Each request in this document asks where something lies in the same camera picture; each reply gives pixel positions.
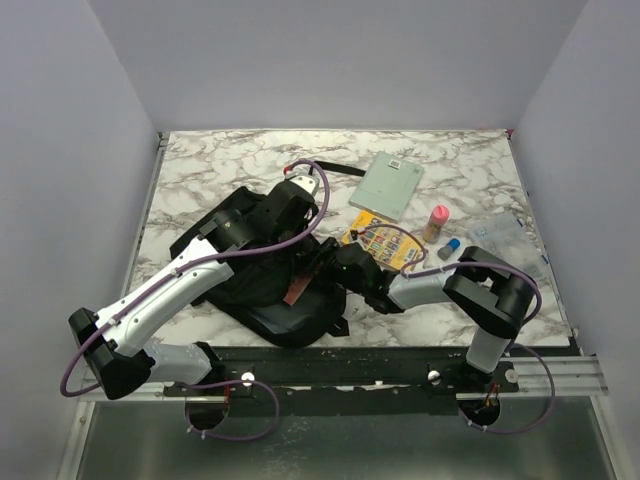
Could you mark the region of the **yellow cover book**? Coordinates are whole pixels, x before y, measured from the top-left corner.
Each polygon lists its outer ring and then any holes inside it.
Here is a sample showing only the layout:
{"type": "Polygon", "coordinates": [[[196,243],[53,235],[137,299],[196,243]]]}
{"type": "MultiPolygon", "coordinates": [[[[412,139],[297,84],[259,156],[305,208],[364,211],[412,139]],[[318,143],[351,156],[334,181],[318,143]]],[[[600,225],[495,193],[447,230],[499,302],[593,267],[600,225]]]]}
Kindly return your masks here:
{"type": "Polygon", "coordinates": [[[365,210],[359,213],[345,231],[341,243],[353,243],[349,241],[348,232],[361,226],[367,227],[368,241],[355,243],[386,269],[400,271],[407,266],[407,270],[412,271],[428,258],[428,250],[421,240],[398,225],[365,210]]]}

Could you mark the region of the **black student backpack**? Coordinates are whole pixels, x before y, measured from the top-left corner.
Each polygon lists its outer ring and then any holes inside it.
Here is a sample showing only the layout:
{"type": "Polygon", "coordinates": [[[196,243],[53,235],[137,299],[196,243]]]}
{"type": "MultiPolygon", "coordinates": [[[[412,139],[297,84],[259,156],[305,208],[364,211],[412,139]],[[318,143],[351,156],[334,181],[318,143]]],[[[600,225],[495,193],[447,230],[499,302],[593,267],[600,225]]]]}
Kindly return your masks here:
{"type": "MultiPolygon", "coordinates": [[[[193,241],[204,242],[214,248],[199,236],[199,227],[226,198],[174,241],[169,248],[171,259],[179,258],[193,241]]],[[[321,216],[322,210],[316,206],[318,212],[306,216],[307,226],[287,240],[243,250],[214,248],[220,253],[231,253],[231,258],[225,263],[233,275],[204,291],[191,304],[209,303],[279,347],[306,347],[324,335],[348,336],[350,330],[345,310],[349,290],[326,286],[315,276],[293,306],[283,301],[295,272],[310,270],[310,257],[323,243],[306,231],[321,216]]]]}

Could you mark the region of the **pale green notebook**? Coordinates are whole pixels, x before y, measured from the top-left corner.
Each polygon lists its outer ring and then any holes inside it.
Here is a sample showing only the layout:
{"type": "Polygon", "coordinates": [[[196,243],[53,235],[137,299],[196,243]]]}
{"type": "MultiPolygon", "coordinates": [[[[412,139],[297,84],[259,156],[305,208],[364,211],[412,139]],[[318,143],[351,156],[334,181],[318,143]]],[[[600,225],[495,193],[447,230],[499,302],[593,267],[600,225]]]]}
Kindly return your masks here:
{"type": "Polygon", "coordinates": [[[424,167],[386,152],[378,152],[349,204],[397,222],[424,174],[424,167]]]}

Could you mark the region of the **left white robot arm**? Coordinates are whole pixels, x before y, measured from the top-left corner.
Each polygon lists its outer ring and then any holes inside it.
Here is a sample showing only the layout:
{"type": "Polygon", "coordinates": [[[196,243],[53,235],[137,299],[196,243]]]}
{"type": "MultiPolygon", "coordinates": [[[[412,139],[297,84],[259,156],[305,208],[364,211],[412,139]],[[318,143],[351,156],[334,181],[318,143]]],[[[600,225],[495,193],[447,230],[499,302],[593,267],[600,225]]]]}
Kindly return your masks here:
{"type": "Polygon", "coordinates": [[[186,234],[171,262],[142,286],[93,312],[69,318],[78,351],[95,375],[95,388],[121,399],[149,381],[176,380],[201,395],[214,393],[222,380],[209,348],[200,345],[155,347],[154,334],[203,294],[253,273],[263,262],[288,259],[320,223],[329,202],[326,181],[294,174],[268,194],[241,187],[205,215],[186,234]]]}

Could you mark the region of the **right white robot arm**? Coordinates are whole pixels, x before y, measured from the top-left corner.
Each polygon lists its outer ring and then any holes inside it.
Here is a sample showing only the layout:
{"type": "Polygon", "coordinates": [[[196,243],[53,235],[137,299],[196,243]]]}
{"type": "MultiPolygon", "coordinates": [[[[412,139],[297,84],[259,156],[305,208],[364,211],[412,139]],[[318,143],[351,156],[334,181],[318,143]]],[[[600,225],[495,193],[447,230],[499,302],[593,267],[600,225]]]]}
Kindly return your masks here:
{"type": "Polygon", "coordinates": [[[453,303],[477,325],[460,379],[480,392],[496,380],[502,355],[542,306],[539,287],[526,273],[486,250],[466,248],[459,260],[441,267],[397,273],[382,269],[359,244],[335,248],[319,267],[320,278],[360,295],[382,314],[453,303]]]}

